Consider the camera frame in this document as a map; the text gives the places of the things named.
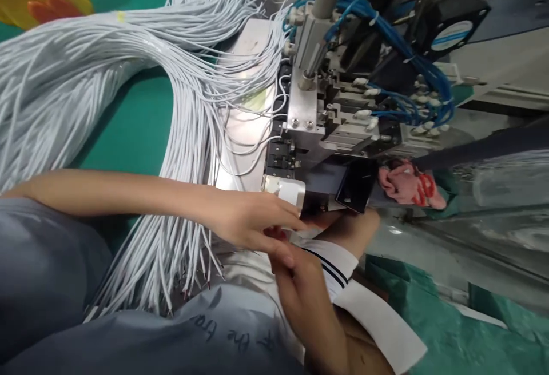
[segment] white wire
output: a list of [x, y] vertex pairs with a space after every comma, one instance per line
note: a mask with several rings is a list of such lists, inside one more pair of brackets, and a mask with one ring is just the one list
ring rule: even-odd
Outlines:
[[[286, 38], [282, 32], [285, 13], [271, 16], [261, 51], [240, 56], [211, 48], [263, 13], [256, 0], [166, 3], [154, 10], [60, 19], [0, 43], [1, 191], [71, 163], [120, 86], [156, 65], [164, 68], [173, 90], [172, 122], [160, 176], [214, 185], [220, 167], [236, 181], [254, 169], [268, 141], [277, 138], [263, 139], [277, 111], [250, 111], [242, 102], [275, 82]], [[212, 53], [222, 57], [218, 65], [210, 62]], [[251, 67], [256, 68], [254, 73], [240, 77]], [[284, 91], [281, 79], [278, 83]], [[279, 96], [286, 101], [285, 92]], [[232, 109], [269, 117], [257, 142], [231, 139], [221, 114], [226, 116]], [[237, 173], [231, 159], [226, 168], [221, 157], [233, 156], [229, 141], [251, 147], [237, 152], [256, 154], [250, 168]], [[208, 268], [207, 276], [212, 267], [222, 275], [211, 237], [201, 225], [142, 216], [94, 304], [99, 314], [130, 307], [156, 313], [170, 310], [171, 290], [180, 285], [181, 290], [192, 291], [199, 266], [203, 272]]]

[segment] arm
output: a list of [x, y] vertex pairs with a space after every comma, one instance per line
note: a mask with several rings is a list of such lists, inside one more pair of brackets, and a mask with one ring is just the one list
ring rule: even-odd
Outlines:
[[184, 217], [236, 246], [267, 252], [290, 268], [291, 253], [263, 230], [274, 225], [306, 228], [298, 208], [273, 194], [224, 191], [149, 175], [64, 169], [38, 175], [2, 195], [14, 197], [78, 217], [132, 213]]
[[293, 270], [274, 258], [271, 264], [282, 308], [305, 346], [307, 363], [318, 375], [349, 375], [347, 338], [333, 310], [320, 261], [285, 244], [295, 260]]

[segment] green mat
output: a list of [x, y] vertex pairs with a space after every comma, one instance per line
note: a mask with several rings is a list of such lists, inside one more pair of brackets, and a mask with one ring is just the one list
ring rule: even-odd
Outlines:
[[508, 330], [463, 316], [442, 301], [431, 276], [403, 262], [368, 256], [366, 277], [426, 344], [410, 375], [548, 375], [549, 320], [471, 285], [470, 305]]

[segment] gray fabric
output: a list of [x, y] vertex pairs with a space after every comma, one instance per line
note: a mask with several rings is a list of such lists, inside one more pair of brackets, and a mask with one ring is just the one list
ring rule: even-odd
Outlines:
[[123, 311], [80, 325], [109, 262], [99, 236], [29, 200], [0, 200], [0, 231], [2, 374], [304, 372], [264, 294], [222, 284], [170, 319]]
[[92, 228], [29, 199], [0, 199], [0, 364], [81, 323], [110, 260]]

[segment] machine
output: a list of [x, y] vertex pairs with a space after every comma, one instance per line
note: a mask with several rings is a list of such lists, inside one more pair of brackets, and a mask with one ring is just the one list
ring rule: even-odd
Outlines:
[[[372, 187], [347, 175], [375, 167], [365, 159], [442, 149], [457, 107], [452, 87], [464, 83], [449, 54], [490, 10], [487, 0], [296, 0], [273, 105], [287, 117], [273, 125], [283, 138], [268, 145], [267, 180], [302, 181], [306, 212], [363, 212]], [[342, 190], [351, 196], [338, 200]]]

